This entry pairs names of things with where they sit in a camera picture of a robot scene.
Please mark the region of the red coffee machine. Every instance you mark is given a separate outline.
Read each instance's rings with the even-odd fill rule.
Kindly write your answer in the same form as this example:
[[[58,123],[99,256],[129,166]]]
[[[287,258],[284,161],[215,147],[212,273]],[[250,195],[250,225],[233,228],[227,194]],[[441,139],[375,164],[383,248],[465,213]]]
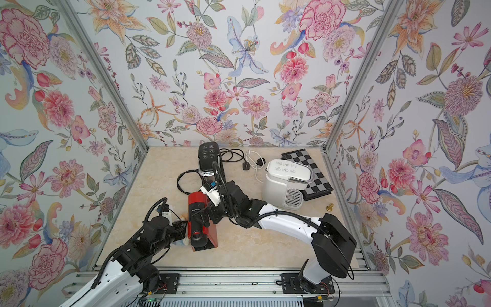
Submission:
[[[207,215],[208,204],[208,197],[202,192],[188,196],[187,236],[194,252],[218,247],[216,225],[210,222]]]

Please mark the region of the black coffee machine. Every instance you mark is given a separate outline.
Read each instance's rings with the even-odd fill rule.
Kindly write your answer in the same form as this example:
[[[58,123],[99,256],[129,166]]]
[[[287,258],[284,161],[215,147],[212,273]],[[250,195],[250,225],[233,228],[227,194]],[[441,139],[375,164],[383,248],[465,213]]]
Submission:
[[[221,149],[216,142],[203,143],[198,148],[198,173],[203,177],[211,177],[213,163],[216,162],[222,168]]]

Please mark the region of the white coffee machine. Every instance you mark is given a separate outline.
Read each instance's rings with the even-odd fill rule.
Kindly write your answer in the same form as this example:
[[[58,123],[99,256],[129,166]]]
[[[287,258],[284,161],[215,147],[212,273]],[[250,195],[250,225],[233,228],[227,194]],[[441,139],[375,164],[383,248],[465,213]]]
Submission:
[[[296,211],[304,202],[304,191],[313,182],[313,170],[300,163],[269,161],[262,185],[262,200],[281,209]]]

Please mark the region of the blue striped cloth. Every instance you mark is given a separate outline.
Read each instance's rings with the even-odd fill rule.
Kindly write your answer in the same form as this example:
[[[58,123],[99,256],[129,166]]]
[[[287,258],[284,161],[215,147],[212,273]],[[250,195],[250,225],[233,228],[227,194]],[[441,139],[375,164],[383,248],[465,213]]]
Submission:
[[[173,222],[173,228],[174,228],[173,244],[176,246],[188,246],[189,245],[188,221],[177,220]]]

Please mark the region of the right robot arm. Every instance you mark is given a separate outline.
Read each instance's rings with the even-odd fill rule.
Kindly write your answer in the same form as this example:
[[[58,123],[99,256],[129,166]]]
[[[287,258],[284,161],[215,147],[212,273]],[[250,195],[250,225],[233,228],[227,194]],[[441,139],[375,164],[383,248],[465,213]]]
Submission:
[[[303,287],[318,286],[329,276],[354,279],[351,261],[357,241],[336,216],[308,217],[282,211],[264,200],[249,198],[233,181],[227,182],[217,162],[213,162],[212,171],[214,182],[204,182],[200,188],[204,206],[189,212],[192,240],[201,239],[199,229],[227,217],[244,229],[272,230],[309,244],[315,257],[300,269],[298,279]]]

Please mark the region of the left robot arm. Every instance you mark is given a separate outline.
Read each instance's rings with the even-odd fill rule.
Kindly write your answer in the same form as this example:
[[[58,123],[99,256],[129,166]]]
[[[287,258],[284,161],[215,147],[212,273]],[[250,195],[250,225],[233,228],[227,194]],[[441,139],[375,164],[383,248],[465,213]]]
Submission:
[[[153,258],[162,250],[169,251],[187,233],[186,221],[171,222],[164,215],[170,211],[167,198],[155,202],[140,229],[109,254],[93,280],[61,305],[130,306],[142,294],[156,291],[161,277]]]

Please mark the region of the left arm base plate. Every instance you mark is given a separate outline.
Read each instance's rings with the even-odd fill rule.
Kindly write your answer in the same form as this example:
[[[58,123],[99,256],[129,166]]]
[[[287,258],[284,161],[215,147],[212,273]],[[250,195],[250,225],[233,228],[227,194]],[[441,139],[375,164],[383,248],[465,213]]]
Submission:
[[[177,294],[180,281],[180,274],[164,273],[160,274],[157,280],[157,285],[152,291],[149,291],[150,295],[168,295]]]

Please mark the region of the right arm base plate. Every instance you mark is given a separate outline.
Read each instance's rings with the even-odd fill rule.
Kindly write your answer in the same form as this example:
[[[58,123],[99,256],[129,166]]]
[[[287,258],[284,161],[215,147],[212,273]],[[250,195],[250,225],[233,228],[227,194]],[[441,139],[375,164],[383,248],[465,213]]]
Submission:
[[[329,295],[336,293],[330,276],[315,285],[307,279],[300,277],[299,273],[283,273],[281,274],[280,280],[276,281],[276,284],[281,287],[284,294]]]

